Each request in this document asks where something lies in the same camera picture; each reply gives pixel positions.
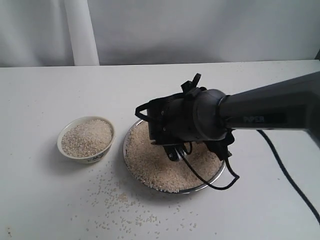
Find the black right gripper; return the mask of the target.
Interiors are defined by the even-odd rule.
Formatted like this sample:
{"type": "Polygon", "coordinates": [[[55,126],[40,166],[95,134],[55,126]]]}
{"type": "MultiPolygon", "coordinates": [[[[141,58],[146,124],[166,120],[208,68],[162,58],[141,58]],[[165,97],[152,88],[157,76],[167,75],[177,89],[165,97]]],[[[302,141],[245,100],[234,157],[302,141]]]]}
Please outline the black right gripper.
{"type": "Polygon", "coordinates": [[[181,160],[177,144],[201,141],[193,116],[194,101],[182,93],[160,97],[148,102],[149,138],[162,145],[172,162],[181,160]]]}

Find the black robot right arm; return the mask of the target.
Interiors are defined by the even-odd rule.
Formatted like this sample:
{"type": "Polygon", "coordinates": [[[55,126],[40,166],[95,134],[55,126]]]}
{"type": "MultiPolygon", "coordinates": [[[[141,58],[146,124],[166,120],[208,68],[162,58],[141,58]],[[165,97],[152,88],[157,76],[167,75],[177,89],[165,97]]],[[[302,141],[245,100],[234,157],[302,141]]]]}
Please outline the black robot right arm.
{"type": "Polygon", "coordinates": [[[146,105],[149,137],[166,148],[202,142],[220,160],[229,156],[232,131],[304,130],[320,140],[320,74],[303,75],[271,85],[227,95],[217,89],[199,87],[200,74],[182,84],[182,91],[156,98],[146,105]]]}

